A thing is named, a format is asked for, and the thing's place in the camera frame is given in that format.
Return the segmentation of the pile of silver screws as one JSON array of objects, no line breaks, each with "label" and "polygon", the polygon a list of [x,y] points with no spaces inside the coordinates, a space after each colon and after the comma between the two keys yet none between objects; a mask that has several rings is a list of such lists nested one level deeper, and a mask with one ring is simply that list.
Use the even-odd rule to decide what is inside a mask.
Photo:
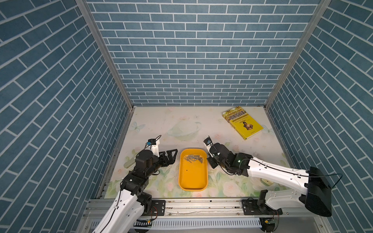
[{"label": "pile of silver screws", "polygon": [[184,157],[184,160],[192,163],[192,162],[200,162],[201,164],[204,162],[204,158],[200,155],[194,155],[194,154],[191,154],[191,155],[187,155]]}]

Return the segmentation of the yellow plastic storage tray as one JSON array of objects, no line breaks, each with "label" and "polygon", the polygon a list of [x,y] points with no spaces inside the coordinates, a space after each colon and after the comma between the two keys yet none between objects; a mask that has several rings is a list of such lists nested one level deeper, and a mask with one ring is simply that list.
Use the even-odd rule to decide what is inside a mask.
[{"label": "yellow plastic storage tray", "polygon": [[[200,155],[204,162],[188,162],[187,155]],[[203,149],[185,149],[180,155],[178,184],[184,191],[203,191],[208,186],[207,153]]]}]

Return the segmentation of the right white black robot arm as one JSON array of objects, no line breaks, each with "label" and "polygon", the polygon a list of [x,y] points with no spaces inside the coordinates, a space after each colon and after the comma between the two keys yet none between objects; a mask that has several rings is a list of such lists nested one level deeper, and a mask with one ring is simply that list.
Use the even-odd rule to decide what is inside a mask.
[{"label": "right white black robot arm", "polygon": [[229,175],[260,178],[285,186],[282,191],[262,190],[257,201],[272,210],[305,208],[323,217],[332,216],[332,188],[329,174],[316,168],[307,170],[287,168],[260,160],[246,153],[233,153],[225,145],[204,141],[208,162],[212,168],[220,166]]}]

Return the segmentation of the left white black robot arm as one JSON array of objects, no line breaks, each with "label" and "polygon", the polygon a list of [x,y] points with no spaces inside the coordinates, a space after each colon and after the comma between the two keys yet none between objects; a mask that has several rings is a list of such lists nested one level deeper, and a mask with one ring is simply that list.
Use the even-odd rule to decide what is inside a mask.
[{"label": "left white black robot arm", "polygon": [[135,159],[135,167],[120,184],[120,190],[111,207],[95,228],[95,233],[127,233],[137,219],[151,210],[152,196],[144,190],[149,178],[161,167],[173,165],[178,150],[142,150]]}]

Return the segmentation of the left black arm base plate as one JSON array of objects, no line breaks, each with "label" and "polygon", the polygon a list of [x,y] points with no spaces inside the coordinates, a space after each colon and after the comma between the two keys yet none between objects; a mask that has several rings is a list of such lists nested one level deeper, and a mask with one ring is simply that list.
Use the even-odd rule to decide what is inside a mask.
[{"label": "left black arm base plate", "polygon": [[165,200],[152,200],[151,202],[145,203],[144,212],[142,216],[164,216],[166,209]]}]

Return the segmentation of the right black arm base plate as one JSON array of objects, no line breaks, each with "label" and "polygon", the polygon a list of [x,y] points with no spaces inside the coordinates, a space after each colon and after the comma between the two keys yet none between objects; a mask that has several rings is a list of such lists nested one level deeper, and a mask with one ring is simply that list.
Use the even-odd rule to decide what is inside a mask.
[{"label": "right black arm base plate", "polygon": [[241,201],[243,212],[248,215],[282,215],[282,209],[274,210],[265,203],[258,203],[257,199],[247,198]]}]

